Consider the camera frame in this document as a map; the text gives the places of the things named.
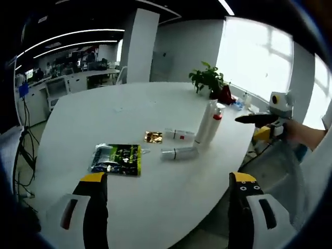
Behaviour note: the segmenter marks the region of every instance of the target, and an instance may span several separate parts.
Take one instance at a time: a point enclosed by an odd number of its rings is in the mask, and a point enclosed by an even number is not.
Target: human arm
[[[315,150],[322,141],[327,131],[317,130],[307,127],[294,120],[286,122],[287,138],[306,145],[311,150]]]

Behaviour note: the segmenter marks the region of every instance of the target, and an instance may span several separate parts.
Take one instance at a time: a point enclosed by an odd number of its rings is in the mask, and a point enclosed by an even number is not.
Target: white pillar
[[[294,43],[293,71],[289,90],[294,96],[293,119],[302,123],[305,119],[315,80],[315,55]]]
[[[127,83],[149,82],[159,14],[137,9],[123,36],[121,65],[128,66]]]

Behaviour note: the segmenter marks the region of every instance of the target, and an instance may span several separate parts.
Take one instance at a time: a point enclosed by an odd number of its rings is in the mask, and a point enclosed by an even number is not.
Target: white tube
[[[215,107],[217,105],[217,101],[218,100],[210,100],[207,103],[201,124],[199,125],[198,132],[197,132],[195,140],[193,142],[194,146],[199,146],[200,144],[204,143],[204,140],[207,135],[208,127],[209,127],[210,121],[212,119],[213,110],[215,109]]]

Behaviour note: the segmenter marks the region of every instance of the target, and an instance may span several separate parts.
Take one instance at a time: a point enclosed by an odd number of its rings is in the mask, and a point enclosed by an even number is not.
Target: robotic arm
[[[290,92],[272,92],[269,110],[253,113],[235,119],[241,123],[254,123],[259,130],[254,133],[254,140],[268,141],[271,138],[283,138],[285,123],[293,116],[293,97]]]

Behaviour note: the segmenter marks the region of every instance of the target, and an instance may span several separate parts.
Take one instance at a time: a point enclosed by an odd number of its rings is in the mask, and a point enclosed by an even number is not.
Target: green plant
[[[225,85],[224,75],[222,73],[217,73],[217,67],[211,67],[207,62],[202,61],[202,64],[206,66],[205,71],[193,70],[189,74],[192,84],[196,88],[196,93],[202,90],[204,86],[208,86],[213,92],[217,93]]]

